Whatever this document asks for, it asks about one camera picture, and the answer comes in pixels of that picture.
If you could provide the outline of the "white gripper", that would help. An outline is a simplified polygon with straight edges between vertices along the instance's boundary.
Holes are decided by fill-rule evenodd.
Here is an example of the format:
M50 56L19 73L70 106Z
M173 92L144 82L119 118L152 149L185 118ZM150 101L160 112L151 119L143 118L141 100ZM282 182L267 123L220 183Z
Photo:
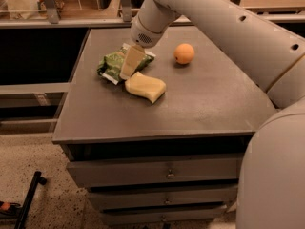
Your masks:
M135 72L145 56L143 48L154 47L170 24L179 17L179 13L154 0L144 0L132 21L131 39L137 45L130 46L127 50L120 72L122 79L127 80Z

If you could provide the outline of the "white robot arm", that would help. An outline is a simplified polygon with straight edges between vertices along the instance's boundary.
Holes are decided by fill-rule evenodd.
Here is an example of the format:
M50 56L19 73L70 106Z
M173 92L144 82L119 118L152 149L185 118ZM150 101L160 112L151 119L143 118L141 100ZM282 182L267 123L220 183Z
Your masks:
M280 109L243 157L236 229L305 229L305 39L228 0L144 0L132 40L155 46L181 15Z

